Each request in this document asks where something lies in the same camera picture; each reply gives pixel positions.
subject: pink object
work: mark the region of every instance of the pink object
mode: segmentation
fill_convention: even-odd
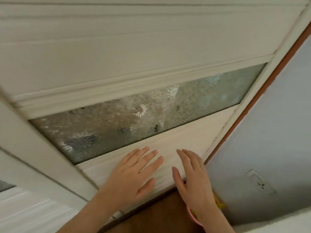
[[[190,215],[190,217],[192,218],[192,220],[196,223],[196,224],[198,224],[198,225],[200,225],[201,227],[204,227],[193,215],[192,215],[192,212],[190,211],[190,208],[187,206],[187,212],[188,212],[188,214]]]

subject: frosted glass panel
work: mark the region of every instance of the frosted glass panel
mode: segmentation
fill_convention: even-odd
[[[239,104],[263,67],[171,85],[30,122],[78,164]]]
[[[14,187],[14,185],[11,185],[9,183],[6,183],[6,182],[0,180],[0,192],[8,190],[12,187]]]

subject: brown floor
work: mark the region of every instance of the brown floor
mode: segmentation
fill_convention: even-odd
[[[186,211],[178,192],[154,203],[150,207],[116,225],[107,233],[204,233]]]

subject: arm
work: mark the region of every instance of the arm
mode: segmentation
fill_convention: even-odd
[[[145,147],[128,153],[93,199],[57,233],[96,233],[119,209],[144,199],[156,182],[154,178],[149,179],[150,176],[164,161],[160,156],[142,170],[158,153],[154,150],[141,158],[148,150],[149,147]]]
[[[208,233],[235,233],[214,200],[212,187],[202,159],[194,152],[177,150],[183,162],[187,184],[184,184],[177,168],[172,167],[177,189]]]

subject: wall socket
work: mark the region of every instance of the wall socket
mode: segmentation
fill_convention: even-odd
[[[261,192],[266,192],[267,194],[272,194],[276,192],[276,190],[273,189],[272,186],[265,179],[263,179],[254,169],[248,171],[246,175]]]

